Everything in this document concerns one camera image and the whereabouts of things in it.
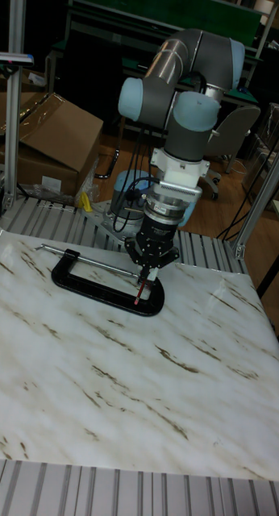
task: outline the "workbench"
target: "workbench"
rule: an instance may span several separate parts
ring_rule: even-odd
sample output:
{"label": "workbench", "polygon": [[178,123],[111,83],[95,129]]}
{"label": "workbench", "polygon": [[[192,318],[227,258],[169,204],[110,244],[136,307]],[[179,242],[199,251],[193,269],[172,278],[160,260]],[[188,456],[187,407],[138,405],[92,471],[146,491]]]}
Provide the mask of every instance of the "workbench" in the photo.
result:
{"label": "workbench", "polygon": [[[58,257],[34,250],[43,241],[0,229],[0,514],[11,490],[21,514],[34,504],[57,514],[50,493],[58,507],[77,493],[97,516],[136,514],[139,498],[144,515],[209,514],[211,500],[233,514],[231,493],[245,514],[264,493],[279,504],[279,346],[249,276],[171,264],[163,310],[141,318],[56,287]],[[68,246],[133,267],[122,253]],[[76,273],[136,292],[101,269]]]}

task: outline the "marble surface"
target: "marble surface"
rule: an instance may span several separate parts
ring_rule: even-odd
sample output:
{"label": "marble surface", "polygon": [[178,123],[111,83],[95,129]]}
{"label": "marble surface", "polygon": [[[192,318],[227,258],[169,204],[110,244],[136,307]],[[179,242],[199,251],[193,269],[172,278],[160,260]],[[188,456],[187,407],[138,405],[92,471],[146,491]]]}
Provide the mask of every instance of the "marble surface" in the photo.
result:
{"label": "marble surface", "polygon": [[279,480],[279,347],[249,277],[171,264],[141,318],[56,287],[40,243],[0,231],[0,458]]}

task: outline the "wooden floor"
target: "wooden floor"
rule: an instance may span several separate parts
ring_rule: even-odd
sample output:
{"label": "wooden floor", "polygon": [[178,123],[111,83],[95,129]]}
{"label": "wooden floor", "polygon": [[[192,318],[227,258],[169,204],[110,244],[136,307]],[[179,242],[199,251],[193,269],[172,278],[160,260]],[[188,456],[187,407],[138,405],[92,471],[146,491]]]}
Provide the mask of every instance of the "wooden floor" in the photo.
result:
{"label": "wooden floor", "polygon": [[[135,138],[137,134],[131,131],[125,131],[125,138],[122,142],[121,151],[115,170],[108,180],[95,180],[95,183],[100,187],[99,200],[105,201],[110,199],[113,192],[113,185],[119,172],[126,170],[131,159]],[[103,136],[102,137],[102,153],[98,170],[100,173],[105,173],[110,163],[110,155],[112,155],[116,144],[116,137]],[[198,233],[200,235],[207,235],[216,237],[223,229],[231,223],[235,212],[238,210],[240,203],[244,199],[244,190],[241,185],[243,175],[231,171],[229,175],[224,173],[225,164],[215,163],[211,164],[211,168],[221,172],[222,179],[219,183],[219,199],[213,201],[211,199],[211,189],[205,184],[201,183],[203,194],[195,207],[195,210],[187,222],[184,230]],[[242,171],[240,164],[235,164],[235,168]],[[148,158],[145,157],[143,161],[143,170],[148,170]],[[241,214],[247,213],[250,208],[250,203],[246,202]],[[232,232],[239,230],[236,226]],[[279,253],[279,220],[277,216],[265,211],[259,222],[257,223],[245,252],[245,263],[251,275],[253,284],[257,287],[264,275],[267,273],[269,267]],[[276,333],[279,333],[279,274],[267,290],[262,298],[264,309],[276,327]]]}

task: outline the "blue cap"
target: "blue cap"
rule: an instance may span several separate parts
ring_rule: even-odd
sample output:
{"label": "blue cap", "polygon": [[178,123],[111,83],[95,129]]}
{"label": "blue cap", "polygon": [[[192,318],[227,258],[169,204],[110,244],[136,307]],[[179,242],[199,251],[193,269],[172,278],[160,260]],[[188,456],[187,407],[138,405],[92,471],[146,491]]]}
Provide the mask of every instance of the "blue cap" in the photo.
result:
{"label": "blue cap", "polygon": [[220,104],[211,97],[185,91],[173,108],[175,120],[185,129],[196,132],[209,131],[217,122]]}
{"label": "blue cap", "polygon": [[[127,170],[123,170],[116,178],[116,182],[115,182],[115,190],[117,192],[121,192],[121,189],[123,187],[123,183],[125,182],[125,179],[126,179],[126,176],[127,176]],[[124,192],[127,191],[128,187],[131,185],[131,183],[135,180],[135,179],[139,179],[140,177],[146,177],[148,179],[148,172],[143,172],[143,171],[140,171],[140,170],[137,170],[136,171],[136,174],[135,174],[135,178],[134,178],[134,170],[130,170],[129,174],[128,174],[128,178],[127,178],[127,183],[124,187]],[[139,190],[146,190],[148,189],[148,181],[139,181],[138,184],[136,185],[136,188],[139,189]]]}
{"label": "blue cap", "polygon": [[123,83],[119,97],[119,113],[128,119],[139,119],[143,105],[144,88],[141,79],[129,77]]}

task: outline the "gray chair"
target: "gray chair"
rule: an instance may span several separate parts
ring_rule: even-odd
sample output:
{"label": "gray chair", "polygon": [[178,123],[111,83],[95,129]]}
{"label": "gray chair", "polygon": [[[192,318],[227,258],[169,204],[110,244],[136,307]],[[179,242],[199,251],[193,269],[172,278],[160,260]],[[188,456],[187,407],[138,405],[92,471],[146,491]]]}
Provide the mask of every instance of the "gray chair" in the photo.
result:
{"label": "gray chair", "polygon": [[[212,131],[212,135],[205,149],[205,156],[231,156],[226,174],[229,174],[231,167],[235,161],[237,152],[244,142],[245,136],[250,133],[250,128],[257,120],[260,114],[260,108],[257,106],[239,107],[232,111],[219,124],[216,131]],[[218,186],[221,175],[212,169],[209,169],[204,180],[212,188],[212,198],[218,198]]]}

